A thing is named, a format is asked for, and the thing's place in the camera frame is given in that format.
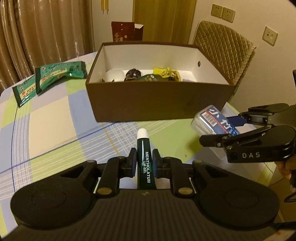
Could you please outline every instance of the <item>yellow package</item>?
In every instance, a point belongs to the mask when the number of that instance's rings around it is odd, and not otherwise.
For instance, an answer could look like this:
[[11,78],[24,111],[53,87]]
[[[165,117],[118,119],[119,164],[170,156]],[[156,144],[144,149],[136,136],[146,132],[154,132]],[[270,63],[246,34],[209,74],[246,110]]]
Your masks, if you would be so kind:
[[153,69],[153,74],[158,74],[162,78],[173,77],[175,79],[175,81],[179,81],[179,82],[182,81],[179,72],[177,70],[171,69],[170,67],[168,67],[166,69],[154,68]]

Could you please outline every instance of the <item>ribbed black surface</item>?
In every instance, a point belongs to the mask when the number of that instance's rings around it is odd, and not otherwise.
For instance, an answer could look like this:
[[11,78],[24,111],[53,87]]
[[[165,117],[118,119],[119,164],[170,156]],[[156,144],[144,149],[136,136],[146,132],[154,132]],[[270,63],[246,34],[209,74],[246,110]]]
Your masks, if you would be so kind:
[[220,227],[191,199],[177,198],[170,190],[120,190],[114,198],[99,199],[71,226],[46,231],[19,226],[4,241],[263,241],[273,233],[272,227],[253,231]]

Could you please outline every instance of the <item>white wall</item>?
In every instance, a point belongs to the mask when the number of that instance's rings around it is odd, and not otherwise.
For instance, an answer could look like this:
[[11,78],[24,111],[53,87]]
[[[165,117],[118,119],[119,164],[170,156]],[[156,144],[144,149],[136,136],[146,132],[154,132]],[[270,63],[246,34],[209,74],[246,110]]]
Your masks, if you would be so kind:
[[[234,22],[211,16],[213,3],[235,10]],[[246,75],[229,101],[238,111],[270,103],[296,103],[292,75],[296,69],[296,8],[288,0],[197,0],[190,44],[200,20],[231,27],[257,46]],[[265,26],[279,34],[274,47],[262,40]]]
[[92,1],[94,42],[99,50],[103,42],[112,42],[111,22],[132,22],[133,0],[109,0],[109,11],[101,10],[101,0]]

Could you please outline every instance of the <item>barcode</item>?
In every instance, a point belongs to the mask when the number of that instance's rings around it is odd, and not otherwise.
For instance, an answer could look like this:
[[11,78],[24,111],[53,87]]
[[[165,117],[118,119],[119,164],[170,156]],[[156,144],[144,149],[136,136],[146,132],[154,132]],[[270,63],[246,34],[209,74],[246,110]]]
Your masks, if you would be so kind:
[[208,113],[203,112],[202,113],[202,116],[210,123],[210,125],[212,127],[214,127],[215,125],[217,125],[217,122],[215,121],[215,119],[212,116],[210,116]]

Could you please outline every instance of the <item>open box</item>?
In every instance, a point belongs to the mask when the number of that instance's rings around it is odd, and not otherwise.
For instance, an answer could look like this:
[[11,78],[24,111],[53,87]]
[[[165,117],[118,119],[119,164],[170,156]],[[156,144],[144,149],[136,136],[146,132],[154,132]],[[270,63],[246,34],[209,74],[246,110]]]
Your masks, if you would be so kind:
[[[111,69],[148,74],[167,67],[190,82],[102,82]],[[233,89],[195,46],[156,42],[103,43],[86,80],[98,122],[193,118],[210,104],[221,110]]]

